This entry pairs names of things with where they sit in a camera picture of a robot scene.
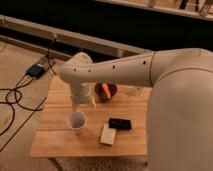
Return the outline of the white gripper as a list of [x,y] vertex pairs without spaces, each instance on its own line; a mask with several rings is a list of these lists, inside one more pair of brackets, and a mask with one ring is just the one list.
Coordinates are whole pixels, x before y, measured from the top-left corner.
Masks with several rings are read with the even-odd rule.
[[96,109],[95,99],[92,98],[91,85],[89,83],[72,84],[70,86],[72,110],[76,112],[79,104],[89,103],[90,108]]

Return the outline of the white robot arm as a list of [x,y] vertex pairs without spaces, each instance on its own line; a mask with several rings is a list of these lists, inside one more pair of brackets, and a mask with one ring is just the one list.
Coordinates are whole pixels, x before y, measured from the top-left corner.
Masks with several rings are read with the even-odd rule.
[[164,50],[100,63],[80,52],[59,75],[77,103],[90,83],[149,87],[149,171],[213,171],[213,51]]

